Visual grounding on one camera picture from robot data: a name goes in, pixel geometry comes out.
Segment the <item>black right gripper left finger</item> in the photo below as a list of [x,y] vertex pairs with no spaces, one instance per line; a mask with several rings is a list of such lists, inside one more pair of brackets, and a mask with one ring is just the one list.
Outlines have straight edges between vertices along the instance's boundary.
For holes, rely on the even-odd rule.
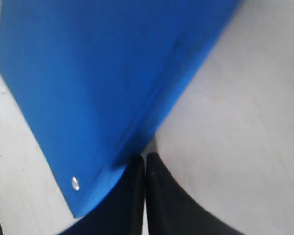
[[105,199],[62,235],[140,235],[145,199],[145,163],[134,156]]

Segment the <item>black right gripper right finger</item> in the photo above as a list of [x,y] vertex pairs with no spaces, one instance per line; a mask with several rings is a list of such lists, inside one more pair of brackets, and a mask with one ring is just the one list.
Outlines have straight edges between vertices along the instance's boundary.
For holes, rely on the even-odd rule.
[[146,159],[146,210],[151,235],[241,235],[200,206],[157,153]]

